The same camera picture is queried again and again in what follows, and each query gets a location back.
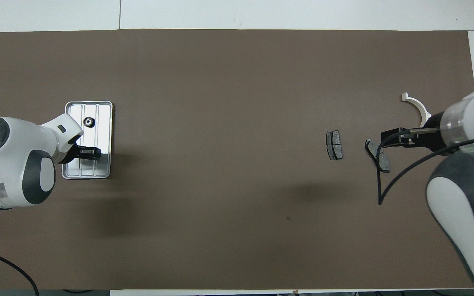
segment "brown mat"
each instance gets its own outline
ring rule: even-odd
[[[0,212],[40,288],[470,288],[415,169],[376,202],[363,144],[472,92],[466,32],[0,33],[0,116],[115,105],[112,173]],[[327,130],[344,159],[329,160]],[[392,173],[427,150],[388,150]],[[391,176],[384,176],[384,183]],[[28,283],[0,263],[0,288]]]

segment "brown board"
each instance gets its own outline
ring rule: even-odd
[[[0,32],[0,116],[115,107],[106,180],[0,212],[0,255],[41,289],[470,288],[429,213],[442,159],[382,206],[365,139],[473,91],[466,32]],[[331,161],[328,130],[344,159]],[[424,148],[390,148],[392,172]],[[0,288],[28,283],[0,263]]]

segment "metal tray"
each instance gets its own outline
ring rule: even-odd
[[[62,164],[62,176],[66,179],[107,178],[111,173],[111,142],[113,137],[113,103],[109,101],[68,102],[65,112],[83,129],[76,144],[98,147],[102,150],[99,160],[74,159]],[[94,118],[93,127],[84,125],[86,117]]]

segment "white floor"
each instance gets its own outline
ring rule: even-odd
[[[0,0],[0,32],[124,28],[467,30],[474,74],[474,0]]]

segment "silver rectangular tray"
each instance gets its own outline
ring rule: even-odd
[[[109,101],[68,102],[65,112],[83,129],[76,144],[98,147],[102,150],[99,160],[74,159],[62,164],[62,176],[66,179],[107,178],[111,173],[111,142],[113,136],[113,103]],[[83,124],[86,117],[94,118],[93,127]]]

